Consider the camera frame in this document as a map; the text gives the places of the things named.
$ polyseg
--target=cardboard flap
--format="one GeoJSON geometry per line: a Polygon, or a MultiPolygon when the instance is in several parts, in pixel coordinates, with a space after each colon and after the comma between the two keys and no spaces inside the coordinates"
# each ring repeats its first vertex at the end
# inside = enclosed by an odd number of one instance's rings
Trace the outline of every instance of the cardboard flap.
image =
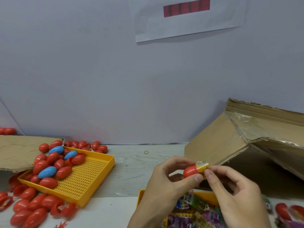
{"type": "Polygon", "coordinates": [[[304,115],[297,112],[228,99],[226,114],[247,143],[269,142],[304,156],[304,115]]]}
{"type": "Polygon", "coordinates": [[[184,156],[193,161],[221,165],[247,147],[230,118],[222,113],[185,146],[184,156]]]}
{"type": "Polygon", "coordinates": [[[33,167],[42,143],[51,144],[62,138],[0,135],[0,170],[20,172],[33,167]]]}

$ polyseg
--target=corrugated cardboard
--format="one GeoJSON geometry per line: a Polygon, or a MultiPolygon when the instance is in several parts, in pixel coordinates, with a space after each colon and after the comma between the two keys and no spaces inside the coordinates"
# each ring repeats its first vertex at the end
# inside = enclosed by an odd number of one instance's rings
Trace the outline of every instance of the corrugated cardboard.
{"type": "Polygon", "coordinates": [[[284,180],[303,189],[303,181],[283,174],[281,168],[304,180],[303,138],[304,114],[230,98],[225,111],[185,146],[184,156],[231,165],[263,186],[284,180]],[[249,150],[256,152],[248,155],[249,150]]]}
{"type": "Polygon", "coordinates": [[[42,143],[51,144],[62,138],[0,135],[0,170],[14,173],[33,167],[33,161],[41,152],[42,143]]]}

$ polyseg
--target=paper on wall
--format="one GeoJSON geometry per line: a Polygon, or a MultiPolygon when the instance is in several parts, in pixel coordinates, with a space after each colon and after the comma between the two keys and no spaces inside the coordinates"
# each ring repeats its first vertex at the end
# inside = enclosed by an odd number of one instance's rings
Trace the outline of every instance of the paper on wall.
{"type": "Polygon", "coordinates": [[[136,42],[242,26],[247,0],[129,0],[136,42]]]}

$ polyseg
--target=red striped strip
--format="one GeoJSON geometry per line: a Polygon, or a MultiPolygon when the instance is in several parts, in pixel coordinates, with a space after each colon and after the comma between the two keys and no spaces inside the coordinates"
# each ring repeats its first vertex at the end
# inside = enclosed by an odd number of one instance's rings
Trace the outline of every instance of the red striped strip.
{"type": "Polygon", "coordinates": [[[164,6],[164,17],[210,10],[210,0],[197,0],[164,6]]]}

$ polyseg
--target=person's arm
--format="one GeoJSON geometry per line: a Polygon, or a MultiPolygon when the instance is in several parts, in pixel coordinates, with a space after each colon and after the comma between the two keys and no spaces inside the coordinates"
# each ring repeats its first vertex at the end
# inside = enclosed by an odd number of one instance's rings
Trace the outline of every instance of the person's arm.
{"type": "Polygon", "coordinates": [[[266,205],[256,183],[227,166],[211,166],[205,170],[205,175],[229,228],[271,228],[266,205]],[[222,183],[234,193],[227,192],[222,183]]]}
{"type": "Polygon", "coordinates": [[[169,176],[176,170],[195,165],[184,157],[172,157],[158,164],[148,182],[139,206],[127,228],[156,228],[171,213],[178,199],[197,187],[203,180],[200,174],[183,179],[182,174],[169,176]]]}

